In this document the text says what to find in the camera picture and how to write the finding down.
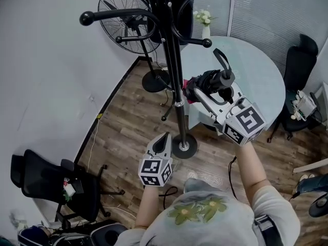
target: fan base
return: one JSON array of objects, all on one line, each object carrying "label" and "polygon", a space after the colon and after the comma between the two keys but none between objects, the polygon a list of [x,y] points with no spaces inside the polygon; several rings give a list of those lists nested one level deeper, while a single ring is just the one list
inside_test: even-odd
[{"label": "fan base", "polygon": [[191,134],[186,134],[186,141],[188,143],[188,149],[182,150],[181,148],[181,136],[177,135],[172,141],[172,153],[178,158],[187,159],[195,155],[197,151],[197,140]]},{"label": "fan base", "polygon": [[[155,69],[154,72],[155,72],[156,76],[159,75],[166,84],[170,83],[170,76],[165,70]],[[152,72],[148,72],[146,75],[143,76],[142,87],[146,91],[151,92],[151,93],[159,92],[166,88],[165,85],[163,85],[163,83],[161,81],[157,80],[152,75]]]}]

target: office chair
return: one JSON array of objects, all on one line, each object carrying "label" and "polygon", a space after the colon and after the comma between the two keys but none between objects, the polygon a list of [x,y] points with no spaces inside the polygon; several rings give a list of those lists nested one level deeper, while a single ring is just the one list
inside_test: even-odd
[{"label": "office chair", "polygon": [[317,61],[318,46],[310,37],[300,34],[300,45],[298,47],[290,47],[287,53],[286,70],[283,81],[285,83],[286,98],[282,111],[277,117],[271,136],[267,139],[271,143],[274,133],[282,124],[287,131],[287,140],[293,137],[295,131],[305,128],[313,129],[320,123],[316,120],[316,112],[320,112],[320,107],[314,93],[310,93],[311,98],[317,106],[317,111],[306,118],[306,121],[291,119],[294,113],[291,101],[296,99],[297,90],[303,90]]},{"label": "office chair", "polygon": [[[10,177],[12,182],[22,189],[26,197],[46,199],[59,204],[56,219],[63,224],[63,229],[70,227],[71,218],[81,216],[87,221],[96,220],[100,210],[105,217],[110,213],[106,212],[101,205],[100,195],[123,195],[125,192],[104,192],[100,190],[100,178],[107,165],[103,165],[97,176],[85,172],[81,166],[72,161],[63,159],[60,166],[56,166],[31,150],[26,150],[24,156],[13,155],[11,159]],[[70,201],[66,203],[64,197],[64,178],[74,181],[80,192],[76,192]],[[60,208],[67,206],[75,212],[70,215],[62,215]]]}]

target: gray t-shirt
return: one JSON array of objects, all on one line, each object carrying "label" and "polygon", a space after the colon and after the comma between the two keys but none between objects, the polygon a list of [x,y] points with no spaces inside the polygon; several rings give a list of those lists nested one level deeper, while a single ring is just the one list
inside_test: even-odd
[{"label": "gray t-shirt", "polygon": [[254,218],[267,214],[284,246],[292,246],[300,222],[291,204],[272,186],[259,189],[252,207],[225,192],[192,191],[179,196],[147,230],[120,234],[115,246],[263,245]]}]

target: black metal coat rack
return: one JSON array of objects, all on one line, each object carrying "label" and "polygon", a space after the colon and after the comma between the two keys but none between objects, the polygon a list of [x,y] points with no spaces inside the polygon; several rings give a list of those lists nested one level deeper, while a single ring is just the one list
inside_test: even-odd
[{"label": "black metal coat rack", "polygon": [[184,0],[178,10],[177,23],[174,23],[174,15],[172,11],[171,0],[142,0],[148,5],[149,10],[143,9],[121,9],[121,10],[110,10],[102,12],[90,12],[87,11],[80,16],[80,23],[83,26],[89,26],[94,21],[120,17],[129,15],[143,15],[148,17],[154,22],[153,29],[146,35],[143,36],[130,36],[116,38],[117,43],[125,41],[142,41],[150,38],[158,28],[161,36],[162,45],[164,47],[166,62],[168,66],[169,76],[171,80],[171,89],[173,94],[173,102],[171,106],[175,106],[175,111],[179,126],[179,135],[173,138],[172,141],[172,152],[179,158],[190,158],[197,151],[197,141],[191,135],[186,133],[185,123],[185,110],[184,110],[184,98],[182,95],[183,87],[183,76],[181,67],[180,57],[180,46],[179,40],[196,45],[202,45],[206,48],[212,45],[212,41],[206,39],[193,39],[183,37],[177,27],[179,22],[179,16],[182,14],[184,7],[190,2],[190,0]]}]

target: flower vase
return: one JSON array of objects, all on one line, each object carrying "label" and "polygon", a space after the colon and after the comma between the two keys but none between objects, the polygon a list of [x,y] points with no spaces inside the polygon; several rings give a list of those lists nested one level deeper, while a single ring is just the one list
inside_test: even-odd
[{"label": "flower vase", "polygon": [[211,36],[210,26],[204,26],[203,32],[201,34],[201,39],[210,38],[210,36]]}]

